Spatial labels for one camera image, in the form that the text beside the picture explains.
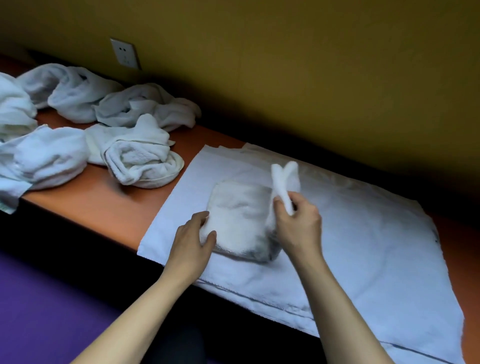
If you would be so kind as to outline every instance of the hand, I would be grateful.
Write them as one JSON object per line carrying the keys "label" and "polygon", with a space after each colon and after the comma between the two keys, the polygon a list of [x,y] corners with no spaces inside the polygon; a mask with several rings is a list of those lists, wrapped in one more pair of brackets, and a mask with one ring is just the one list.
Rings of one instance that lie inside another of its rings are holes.
{"label": "hand", "polygon": [[208,211],[197,212],[177,229],[162,275],[180,279],[186,287],[199,279],[216,244],[216,231],[208,234],[203,246],[200,244],[200,227],[207,220],[208,214]]}
{"label": "hand", "polygon": [[277,237],[293,264],[311,257],[321,257],[322,217],[315,205],[297,192],[288,193],[297,207],[290,216],[285,210],[282,200],[274,198]]}

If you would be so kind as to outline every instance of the table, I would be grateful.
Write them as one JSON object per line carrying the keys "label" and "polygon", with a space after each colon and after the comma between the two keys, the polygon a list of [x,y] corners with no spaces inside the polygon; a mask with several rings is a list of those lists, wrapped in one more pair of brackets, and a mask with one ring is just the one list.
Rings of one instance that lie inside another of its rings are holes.
{"label": "table", "polygon": [[[18,75],[26,66],[0,58],[0,71]],[[48,109],[39,112],[40,124],[52,128],[73,124]],[[173,131],[172,150],[185,160],[186,170],[195,155],[207,144],[240,148],[243,142],[196,125]],[[183,172],[171,183],[153,190],[116,183],[104,167],[88,165],[72,181],[52,189],[28,192],[23,199],[63,216],[136,251],[158,210]],[[437,225],[450,280],[465,315],[463,353],[467,364],[480,363],[480,231],[460,222],[430,213]]]}

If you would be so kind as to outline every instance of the wall socket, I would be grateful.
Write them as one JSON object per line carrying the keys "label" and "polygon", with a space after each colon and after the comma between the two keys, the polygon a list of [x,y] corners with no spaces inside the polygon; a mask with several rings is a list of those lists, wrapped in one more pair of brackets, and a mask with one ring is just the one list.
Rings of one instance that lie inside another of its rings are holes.
{"label": "wall socket", "polygon": [[140,69],[138,64],[137,52],[133,44],[122,42],[121,40],[110,38],[113,51],[117,56],[117,61],[122,65],[130,68]]}

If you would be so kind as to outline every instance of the person's left arm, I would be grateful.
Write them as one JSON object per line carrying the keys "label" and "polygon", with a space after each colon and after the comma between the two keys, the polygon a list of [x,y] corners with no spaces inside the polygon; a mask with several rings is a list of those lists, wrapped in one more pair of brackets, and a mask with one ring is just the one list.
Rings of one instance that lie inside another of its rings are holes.
{"label": "person's left arm", "polygon": [[178,228],[162,275],[123,312],[72,364],[137,364],[181,294],[203,273],[216,233],[200,245],[199,230],[208,212],[192,215]]}

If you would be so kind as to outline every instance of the person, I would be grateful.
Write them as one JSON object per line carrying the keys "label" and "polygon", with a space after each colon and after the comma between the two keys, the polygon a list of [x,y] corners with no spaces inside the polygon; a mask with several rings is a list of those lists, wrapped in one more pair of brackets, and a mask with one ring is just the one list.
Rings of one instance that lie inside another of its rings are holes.
{"label": "person", "polygon": [[[322,218],[317,207],[299,193],[290,192],[289,196],[296,206],[293,216],[287,214],[279,198],[274,199],[277,236],[307,294],[328,364],[393,363],[323,257]],[[178,228],[158,281],[92,342],[73,364],[144,362],[144,355],[172,306],[201,276],[208,263],[216,243],[216,232],[211,232],[201,246],[199,229],[207,217],[207,211],[193,214],[185,225]],[[199,351],[183,352],[192,355],[192,352]],[[160,362],[169,361],[163,357]],[[197,361],[187,359],[183,362]]]}

